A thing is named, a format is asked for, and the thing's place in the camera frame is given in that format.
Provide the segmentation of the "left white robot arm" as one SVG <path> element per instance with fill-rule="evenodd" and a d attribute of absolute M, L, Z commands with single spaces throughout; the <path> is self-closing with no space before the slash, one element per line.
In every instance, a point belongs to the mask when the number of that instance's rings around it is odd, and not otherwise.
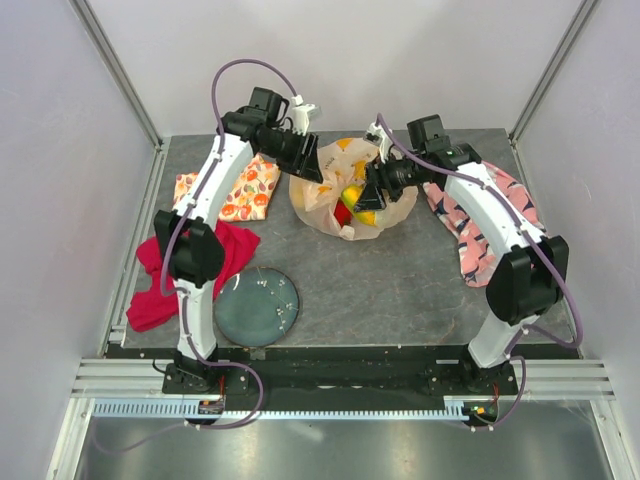
<path fill-rule="evenodd" d="M 185 382 L 208 393 L 219 382 L 218 342 L 213 327 L 213 291 L 225 259 L 215 234 L 219 213 L 240 174 L 258 154 L 292 176 L 322 183 L 318 137 L 311 131 L 318 105 L 301 95 L 289 99 L 255 88 L 247 105 L 218 117 L 211 151 L 189 192 L 154 218 L 163 257 L 161 278 L 171 279 L 178 299 L 178 360 Z"/>

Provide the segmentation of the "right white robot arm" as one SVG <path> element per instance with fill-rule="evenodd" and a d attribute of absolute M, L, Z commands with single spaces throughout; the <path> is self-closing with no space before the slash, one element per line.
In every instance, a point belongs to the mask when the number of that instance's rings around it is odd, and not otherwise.
<path fill-rule="evenodd" d="M 382 211 L 408 187 L 434 183 L 488 241 L 497 260 L 485 288 L 489 313 L 466 348 L 469 362 L 457 371 L 465 391 L 481 393 L 494 381 L 492 368 L 508 360 L 517 336 L 564 298 L 569 248 L 562 237 L 548 237 L 516 209 L 476 150 L 450 140 L 439 116 L 414 120 L 407 128 L 409 147 L 382 118 L 368 127 L 365 138 L 379 154 L 365 168 L 354 208 Z"/>

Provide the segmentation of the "banana print plastic bag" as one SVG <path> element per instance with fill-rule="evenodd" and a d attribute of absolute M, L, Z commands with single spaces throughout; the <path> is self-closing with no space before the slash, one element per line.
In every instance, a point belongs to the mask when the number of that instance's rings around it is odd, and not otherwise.
<path fill-rule="evenodd" d="M 363 225 L 354 217 L 349 226 L 341 228 L 333 216 L 342 190 L 351 184 L 364 185 L 365 166 L 377 154 L 378 148 L 361 138 L 343 138 L 319 148 L 318 164 L 324 182 L 289 178 L 289 198 L 299 219 L 322 233 L 347 241 L 374 239 L 383 230 L 407 219 L 417 201 L 416 186 L 406 189 L 399 201 L 387 202 L 386 208 L 380 211 L 380 228 Z"/>

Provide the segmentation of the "yellow fake mango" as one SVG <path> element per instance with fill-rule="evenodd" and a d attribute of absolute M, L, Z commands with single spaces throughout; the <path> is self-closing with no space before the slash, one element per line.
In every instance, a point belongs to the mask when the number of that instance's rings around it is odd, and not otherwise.
<path fill-rule="evenodd" d="M 340 199 L 349 211 L 356 211 L 356 204 L 358 203 L 362 191 L 363 186 L 357 184 L 348 185 L 342 190 Z"/>

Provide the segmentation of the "orange green fake mango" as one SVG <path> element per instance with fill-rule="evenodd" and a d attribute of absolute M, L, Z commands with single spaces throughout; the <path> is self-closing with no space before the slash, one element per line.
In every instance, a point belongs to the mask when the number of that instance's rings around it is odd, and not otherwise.
<path fill-rule="evenodd" d="M 382 216 L 380 211 L 355 211 L 353 217 L 361 224 L 380 228 Z"/>

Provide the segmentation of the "red fake bell pepper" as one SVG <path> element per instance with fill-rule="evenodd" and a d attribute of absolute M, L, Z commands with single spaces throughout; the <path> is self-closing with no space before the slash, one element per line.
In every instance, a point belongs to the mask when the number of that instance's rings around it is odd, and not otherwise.
<path fill-rule="evenodd" d="M 349 208 L 344 204 L 344 202 L 339 199 L 336 202 L 333 216 L 337 222 L 337 224 L 343 228 L 344 226 L 349 226 L 353 220 L 353 214 L 349 210 Z"/>

